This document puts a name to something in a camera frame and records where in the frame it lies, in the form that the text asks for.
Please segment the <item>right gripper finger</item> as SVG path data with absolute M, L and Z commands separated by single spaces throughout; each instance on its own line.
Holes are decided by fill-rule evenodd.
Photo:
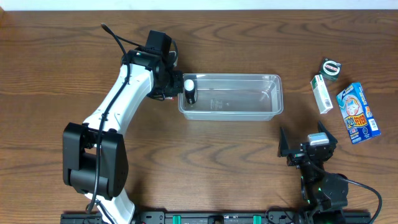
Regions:
M 336 144 L 336 138 L 327 130 L 327 128 L 323 125 L 321 121 L 318 121 L 318 132 L 325 133 L 327 138 L 329 139 L 330 144 Z
M 287 137 L 285 135 L 285 131 L 282 127 L 280 127 L 280 140 L 279 140 L 279 156 L 287 156 L 289 154 L 289 143 L 287 141 Z

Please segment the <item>black bottle white cap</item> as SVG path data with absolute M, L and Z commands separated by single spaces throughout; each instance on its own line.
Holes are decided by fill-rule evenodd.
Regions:
M 192 105 L 197 101 L 197 87 L 193 80 L 184 81 L 184 94 L 188 104 Z

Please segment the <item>blue Kool Fever box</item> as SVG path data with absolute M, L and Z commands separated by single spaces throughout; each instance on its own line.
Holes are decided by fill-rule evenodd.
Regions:
M 360 82 L 350 84 L 336 100 L 352 144 L 381 135 Z

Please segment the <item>clear plastic container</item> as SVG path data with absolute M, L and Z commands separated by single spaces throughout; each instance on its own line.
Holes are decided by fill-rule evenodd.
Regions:
M 269 121 L 284 109 L 282 80 L 275 74 L 186 73 L 195 84 L 197 100 L 184 93 L 178 109 L 188 120 Z

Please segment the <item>dark green round-label box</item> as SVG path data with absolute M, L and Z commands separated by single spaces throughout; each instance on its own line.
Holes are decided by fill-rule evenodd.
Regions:
M 337 81 L 340 73 L 341 73 L 342 64 L 336 62 L 334 60 L 330 60 L 328 58 L 324 58 L 320 65 L 320 75 L 322 75 L 325 79 L 331 81 Z

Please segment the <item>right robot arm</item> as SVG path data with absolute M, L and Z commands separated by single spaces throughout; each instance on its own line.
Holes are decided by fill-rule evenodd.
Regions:
M 301 173 L 301 194 L 308 203 L 293 216 L 293 223 L 346 223 L 342 208 L 348 204 L 348 183 L 344 175 L 327 172 L 324 163 L 336 149 L 338 140 L 318 123 L 318 132 L 309 134 L 298 148 L 291 148 L 280 129 L 278 156 Z

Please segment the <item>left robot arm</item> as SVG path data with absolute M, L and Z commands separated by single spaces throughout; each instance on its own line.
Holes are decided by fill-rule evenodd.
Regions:
M 182 92 L 177 62 L 177 50 L 130 50 L 99 107 L 63 131 L 63 182 L 90 200 L 87 212 L 98 207 L 105 223 L 133 220 L 135 205 L 124 188 L 129 170 L 124 135 L 145 98 L 165 100 Z

